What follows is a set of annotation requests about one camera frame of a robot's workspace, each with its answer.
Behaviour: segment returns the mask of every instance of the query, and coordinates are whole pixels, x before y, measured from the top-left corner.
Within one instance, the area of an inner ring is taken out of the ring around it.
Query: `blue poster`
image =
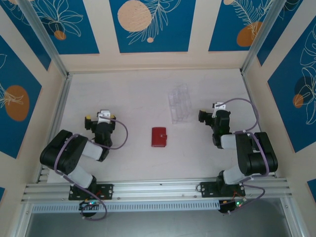
[[[308,184],[308,187],[310,188],[311,193],[313,195],[313,198],[316,202],[316,179],[308,181],[307,184]]]
[[[5,191],[5,189],[0,187],[0,203],[1,203],[2,197],[4,195],[4,191]]]
[[[17,158],[40,90],[40,83],[0,37],[1,152]]]
[[[196,0],[110,0],[120,53],[187,52]]]
[[[268,80],[295,152],[316,141],[316,18]]]
[[[12,23],[18,29],[26,43],[30,46],[36,57],[42,63],[44,68],[48,70],[51,59],[46,50],[42,46],[40,40],[32,30],[29,22],[25,19],[19,6],[12,0],[0,0],[0,5],[11,19]]]
[[[278,15],[275,23],[273,24],[266,40],[261,46],[257,57],[260,65],[262,66],[266,61],[268,55],[271,53],[273,47],[281,37],[283,31],[291,21],[292,17],[296,13],[296,10],[301,5],[303,0],[287,0],[282,11]]]
[[[82,0],[30,2],[60,54],[99,53]]]
[[[222,0],[208,51],[248,50],[274,0]]]

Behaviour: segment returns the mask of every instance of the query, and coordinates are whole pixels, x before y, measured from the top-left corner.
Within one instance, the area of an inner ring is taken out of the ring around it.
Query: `metal vent strip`
[[[219,210],[218,200],[106,202],[108,212]],[[78,203],[35,204],[32,213],[78,213]],[[104,212],[103,205],[85,212]]]

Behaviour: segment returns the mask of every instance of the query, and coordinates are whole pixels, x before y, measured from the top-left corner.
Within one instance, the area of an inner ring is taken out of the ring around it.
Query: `cable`
[[[227,103],[229,103],[231,101],[234,101],[234,100],[243,100],[243,101],[248,102],[252,106],[252,108],[253,108],[253,110],[255,112],[256,122],[251,128],[246,129],[245,131],[247,132],[247,131],[250,131],[250,130],[254,129],[254,127],[257,126],[257,124],[259,122],[259,112],[258,112],[257,107],[250,100],[247,100],[247,99],[244,99],[244,98],[234,98],[234,99],[230,99],[230,100],[228,100],[228,101],[226,101],[226,102],[224,102],[224,103],[222,103],[220,105],[217,105],[216,107],[220,107],[220,106],[225,105],[225,104],[227,104]]]
[[[128,130],[127,130],[127,127],[125,126],[125,124],[123,124],[122,122],[120,122],[120,121],[118,121],[118,120],[116,120],[116,119],[113,119],[113,118],[106,118],[106,117],[102,117],[102,118],[103,118],[103,119],[108,119],[108,120],[111,120],[111,121],[115,121],[115,122],[118,122],[119,124],[123,125],[123,127],[124,127],[125,130],[126,130],[126,139],[125,139],[125,141],[123,142],[122,145],[120,145],[120,146],[117,147],[117,148],[112,148],[112,149],[113,149],[113,150],[117,150],[117,149],[121,148],[122,146],[124,146],[125,143],[126,143],[126,141],[127,141],[127,138],[128,138]],[[73,134],[70,138],[68,138],[68,140],[67,140],[67,141],[65,142],[65,144],[62,146],[62,148],[60,149],[60,151],[59,151],[59,153],[58,153],[58,155],[57,155],[57,158],[56,158],[56,161],[55,161],[55,164],[54,164],[54,171],[55,171],[56,174],[61,175],[64,179],[66,179],[66,180],[67,180],[69,183],[71,183],[72,185],[76,186],[76,187],[79,188],[80,190],[82,190],[82,191],[86,192],[87,194],[89,194],[90,196],[92,196],[94,199],[98,200],[98,201],[99,201],[99,204],[102,204],[102,205],[103,205],[103,207],[104,207],[104,209],[105,209],[105,213],[104,213],[104,215],[103,215],[102,217],[100,217],[100,218],[92,219],[92,218],[86,218],[86,217],[84,217],[83,211],[85,210],[85,208],[82,208],[82,209],[81,209],[81,213],[80,213],[81,216],[82,216],[82,218],[83,218],[84,220],[87,220],[87,221],[101,221],[101,220],[105,219],[106,216],[107,216],[107,214],[108,214],[108,210],[107,210],[107,207],[106,207],[106,205],[104,204],[104,202],[103,202],[97,195],[93,194],[93,193],[90,192],[89,190],[87,190],[87,189],[85,189],[84,187],[80,186],[79,184],[77,184],[76,182],[74,182],[73,180],[71,180],[67,175],[65,175],[64,173],[62,173],[62,172],[60,172],[60,171],[57,170],[57,165],[58,165],[58,162],[59,162],[59,159],[60,159],[62,153],[64,152],[64,150],[66,149],[66,147],[68,146],[68,144],[71,142],[71,140],[73,140],[74,138],[76,138],[76,137],[78,137],[78,136],[79,136],[79,134],[77,134],[77,133],[76,133],[76,134]],[[97,143],[94,143],[94,144],[96,144],[96,145],[98,145],[98,146],[100,146],[100,147],[108,148],[108,147],[106,147],[106,146],[102,146],[102,145],[97,144]]]
[[[252,139],[255,141],[255,143],[257,144],[258,148],[259,148],[259,151],[261,153],[261,156],[262,156],[262,159],[263,159],[263,162],[265,164],[265,167],[266,167],[266,173],[265,174],[256,174],[256,175],[253,175],[252,177],[267,177],[270,173],[270,169],[269,169],[269,164],[268,164],[268,161],[267,161],[267,157],[260,145],[260,142],[258,140],[258,138],[256,138],[256,136],[252,133],[252,132],[246,132],[247,134],[249,134]]]
[[[259,200],[259,199],[266,193],[266,190],[265,190],[264,188],[261,188],[261,187],[257,187],[257,186],[253,186],[253,185],[248,185],[248,184],[244,184],[244,186],[249,187],[249,188],[254,188],[254,189],[261,189],[261,190],[262,190],[262,193],[261,193],[258,197],[256,197],[255,199],[252,199],[252,200],[247,201],[245,204],[241,205],[240,207],[236,208],[236,209],[233,210],[233,211],[229,211],[229,212],[226,213],[226,214],[229,214],[229,215],[230,215],[230,214],[232,214],[232,213],[234,213],[234,212],[236,212],[236,211],[238,211],[238,210],[244,208],[245,206],[247,206],[247,205],[253,203],[254,201]],[[220,204],[220,205],[225,205],[225,204],[229,204],[229,203],[232,203],[232,202],[235,202],[235,201],[230,201],[230,202],[227,202],[227,203],[222,203],[222,204]]]
[[[93,144],[99,146],[99,147],[103,147],[103,148],[106,148],[106,149],[109,149],[109,150],[118,150],[120,149],[122,146],[125,145],[125,143],[127,142],[127,139],[128,139],[128,129],[126,127],[126,125],[124,123],[122,123],[121,121],[118,121],[114,118],[108,118],[108,117],[104,117],[104,116],[100,116],[100,118],[102,119],[107,119],[107,120],[110,120],[110,121],[113,121],[113,122],[118,122],[119,124],[121,124],[124,128],[125,128],[125,131],[126,131],[126,138],[124,140],[124,142],[122,143],[122,145],[120,145],[119,147],[108,147],[108,146],[104,146],[104,145],[101,145],[101,144],[98,144],[98,143],[95,143],[94,141],[92,141],[92,139],[90,140],[90,142],[92,142]]]
[[[201,189],[200,189],[200,190],[198,190],[198,186],[200,186],[200,187],[201,187],[201,184],[196,185],[196,191],[197,191],[197,192],[199,192],[199,193],[202,193],[202,190],[201,190]]]
[[[235,199],[236,195],[238,195],[239,197],[244,198],[244,196],[243,196],[243,195],[240,195],[238,192],[234,191],[234,195],[233,195],[233,198],[232,198],[232,200],[231,200],[231,201],[233,201],[233,200]]]

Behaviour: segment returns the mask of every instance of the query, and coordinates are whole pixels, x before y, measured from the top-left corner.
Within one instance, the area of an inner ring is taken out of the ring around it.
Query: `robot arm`
[[[90,191],[93,194],[98,193],[100,190],[96,183],[96,178],[86,172],[80,165],[79,160],[83,158],[89,158],[94,161],[102,162],[109,153],[109,147],[112,146],[111,134],[115,129],[115,122],[112,120],[104,119],[104,117],[110,118],[110,112],[107,110],[101,110],[97,114],[98,120],[91,121],[91,117],[85,117],[85,128],[91,129],[95,134],[95,143],[106,147],[100,147],[95,145],[87,137],[78,135],[73,138],[65,150],[62,152],[57,164],[57,170],[67,175],[72,181],[79,186]],[[54,165],[59,152],[64,146],[65,142],[73,134],[66,130],[61,130],[55,138],[45,147],[40,155],[40,162],[43,165],[54,169]],[[76,186],[71,187],[72,195],[70,199],[86,199],[90,198],[90,195],[79,189]]]
[[[225,105],[216,103],[214,112],[200,111],[198,120],[211,126],[213,130],[213,143],[219,149],[236,149],[238,165],[223,170],[216,178],[216,182],[201,183],[205,189],[202,197],[232,197],[234,192],[244,193],[239,183],[250,179],[254,174],[265,174],[266,166],[259,148],[251,136],[246,133],[232,134],[230,132],[230,112],[225,110]],[[265,132],[257,132],[254,136],[258,139],[263,153],[267,159],[269,171],[277,170],[277,158],[270,140]]]

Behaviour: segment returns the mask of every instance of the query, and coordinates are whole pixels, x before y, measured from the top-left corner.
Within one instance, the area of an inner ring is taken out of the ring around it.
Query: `metal rail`
[[[131,181],[131,182],[101,182],[114,184],[113,201],[175,201],[205,199],[196,190],[200,182],[212,182],[215,178],[189,180],[160,180],[160,181]],[[249,184],[262,187],[266,190],[263,198],[290,197],[291,190],[284,178],[269,176],[248,181]],[[67,202],[70,184],[27,184],[22,203]],[[246,198],[255,198],[261,190],[245,188]],[[230,197],[209,198],[229,199]]]

